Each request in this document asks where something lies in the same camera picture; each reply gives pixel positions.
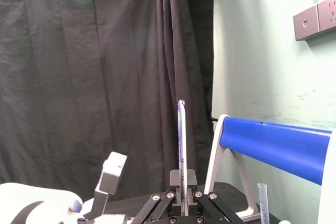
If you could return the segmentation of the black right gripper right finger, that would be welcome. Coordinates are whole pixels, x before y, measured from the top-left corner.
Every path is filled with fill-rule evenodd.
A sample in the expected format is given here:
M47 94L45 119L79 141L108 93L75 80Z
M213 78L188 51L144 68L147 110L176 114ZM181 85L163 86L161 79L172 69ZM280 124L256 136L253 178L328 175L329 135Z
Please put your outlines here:
M236 213L211 191L205 194L197 187L196 174L193 169L187 170L188 221L185 223L238 223Z

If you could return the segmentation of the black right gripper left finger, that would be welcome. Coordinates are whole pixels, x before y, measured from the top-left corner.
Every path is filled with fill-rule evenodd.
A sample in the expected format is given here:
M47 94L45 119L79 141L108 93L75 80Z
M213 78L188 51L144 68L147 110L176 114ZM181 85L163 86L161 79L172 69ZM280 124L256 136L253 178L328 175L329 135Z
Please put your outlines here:
M180 176L177 169L170 171L170 191L152 194L132 220L132 223L178 223L172 214L172 205L176 203Z

